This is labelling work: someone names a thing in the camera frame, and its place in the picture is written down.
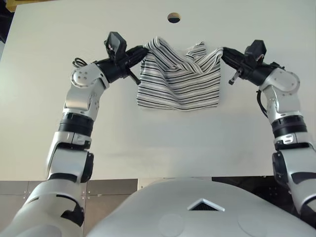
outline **striped cloth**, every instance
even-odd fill
[[[218,105],[223,48],[207,54],[201,42],[182,56],[159,37],[144,47],[149,53],[141,63],[140,107],[192,111]]]

